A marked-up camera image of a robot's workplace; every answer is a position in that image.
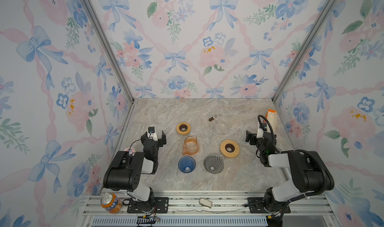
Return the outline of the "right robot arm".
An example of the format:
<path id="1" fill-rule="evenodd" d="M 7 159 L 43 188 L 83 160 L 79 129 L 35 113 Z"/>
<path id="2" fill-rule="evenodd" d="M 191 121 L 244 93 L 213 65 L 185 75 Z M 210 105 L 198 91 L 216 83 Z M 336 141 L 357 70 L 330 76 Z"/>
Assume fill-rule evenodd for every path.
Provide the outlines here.
<path id="1" fill-rule="evenodd" d="M 246 208 L 282 214 L 290 203 L 330 191 L 335 181 L 315 151 L 278 151 L 276 135 L 262 131 L 246 132 L 246 142 L 257 147 L 257 157 L 264 167 L 289 169 L 290 177 L 283 184 L 270 187 L 261 200 L 245 204 Z"/>

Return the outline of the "blue ribbed dripper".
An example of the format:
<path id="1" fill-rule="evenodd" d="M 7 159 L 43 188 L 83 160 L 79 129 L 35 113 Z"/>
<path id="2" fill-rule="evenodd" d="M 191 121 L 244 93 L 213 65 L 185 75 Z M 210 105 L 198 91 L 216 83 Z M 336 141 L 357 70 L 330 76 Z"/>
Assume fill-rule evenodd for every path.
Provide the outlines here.
<path id="1" fill-rule="evenodd" d="M 191 173 L 196 168 L 196 161 L 191 156 L 183 156 L 178 162 L 178 168 L 182 173 Z"/>

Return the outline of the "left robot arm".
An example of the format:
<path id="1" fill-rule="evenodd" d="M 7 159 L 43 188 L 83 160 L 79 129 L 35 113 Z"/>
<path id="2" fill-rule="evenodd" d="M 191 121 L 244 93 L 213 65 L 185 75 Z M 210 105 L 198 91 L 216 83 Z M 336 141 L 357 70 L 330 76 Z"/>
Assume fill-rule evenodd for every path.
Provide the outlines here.
<path id="1" fill-rule="evenodd" d="M 125 192 L 131 197 L 133 210 L 151 212 L 156 208 L 152 188 L 141 182 L 141 175 L 154 175 L 159 166 L 159 148 L 167 144 L 166 134 L 157 137 L 154 126 L 134 143 L 141 142 L 143 150 L 131 153 L 118 151 L 108 167 L 103 186 L 113 191 Z"/>

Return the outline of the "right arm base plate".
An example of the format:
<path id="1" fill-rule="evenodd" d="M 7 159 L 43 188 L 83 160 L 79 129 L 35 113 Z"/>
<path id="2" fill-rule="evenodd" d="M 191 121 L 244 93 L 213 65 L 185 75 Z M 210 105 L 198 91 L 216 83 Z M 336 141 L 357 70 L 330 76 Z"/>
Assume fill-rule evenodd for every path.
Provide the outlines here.
<path id="1" fill-rule="evenodd" d="M 285 203 L 265 200 L 265 198 L 248 197 L 245 208 L 249 208 L 251 214 L 275 214 L 280 213 Z"/>

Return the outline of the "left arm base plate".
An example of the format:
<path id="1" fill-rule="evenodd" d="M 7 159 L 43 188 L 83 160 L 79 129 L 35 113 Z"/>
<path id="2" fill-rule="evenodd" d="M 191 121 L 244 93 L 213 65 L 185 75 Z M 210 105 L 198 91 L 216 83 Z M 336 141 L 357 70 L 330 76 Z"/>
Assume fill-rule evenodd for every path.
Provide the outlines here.
<path id="1" fill-rule="evenodd" d="M 168 197 L 149 198 L 147 202 L 130 201 L 127 207 L 128 214 L 166 214 L 169 209 Z"/>

